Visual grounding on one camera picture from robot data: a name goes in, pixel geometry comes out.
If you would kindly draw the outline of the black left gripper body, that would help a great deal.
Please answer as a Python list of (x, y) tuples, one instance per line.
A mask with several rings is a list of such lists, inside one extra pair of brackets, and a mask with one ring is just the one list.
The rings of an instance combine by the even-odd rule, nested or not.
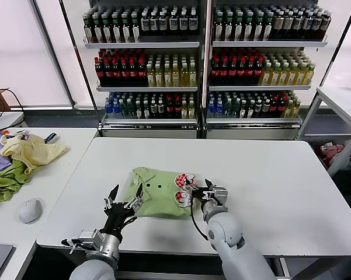
[(126, 220), (135, 215), (132, 207), (126, 206), (127, 202), (115, 202), (110, 208), (104, 210), (107, 220), (101, 228), (101, 234), (118, 235), (126, 225)]

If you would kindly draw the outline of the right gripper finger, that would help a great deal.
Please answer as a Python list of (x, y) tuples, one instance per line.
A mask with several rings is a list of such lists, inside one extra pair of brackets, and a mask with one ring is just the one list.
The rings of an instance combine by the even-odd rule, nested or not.
[(195, 178), (185, 178), (184, 190), (189, 194), (192, 195), (193, 191), (197, 190), (197, 181)]
[(221, 188), (217, 187), (210, 180), (205, 178), (204, 181), (205, 181), (205, 184), (206, 184), (206, 192), (212, 193), (212, 194), (218, 194), (221, 191)]

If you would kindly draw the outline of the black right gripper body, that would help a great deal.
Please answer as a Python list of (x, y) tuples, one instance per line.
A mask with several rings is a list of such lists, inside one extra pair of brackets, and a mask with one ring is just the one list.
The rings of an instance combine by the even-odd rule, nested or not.
[(214, 191), (192, 191), (192, 201), (198, 200), (204, 205), (208, 201), (216, 201)]

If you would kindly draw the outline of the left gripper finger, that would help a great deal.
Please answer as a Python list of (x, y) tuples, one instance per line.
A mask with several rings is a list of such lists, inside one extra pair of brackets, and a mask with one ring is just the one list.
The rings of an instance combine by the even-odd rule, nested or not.
[(142, 204), (143, 204), (143, 184), (140, 184), (140, 186), (137, 189), (135, 197), (129, 200), (129, 202), (126, 202), (123, 208), (127, 209), (129, 213), (132, 213), (133, 215), (135, 215), (137, 211), (141, 208)]
[(119, 190), (119, 185), (117, 184), (109, 193), (109, 195), (104, 198), (104, 202), (105, 202), (105, 207), (104, 207), (104, 210), (108, 210), (112, 207), (115, 199), (116, 199), (116, 196), (117, 196), (117, 193), (118, 193), (118, 190)]

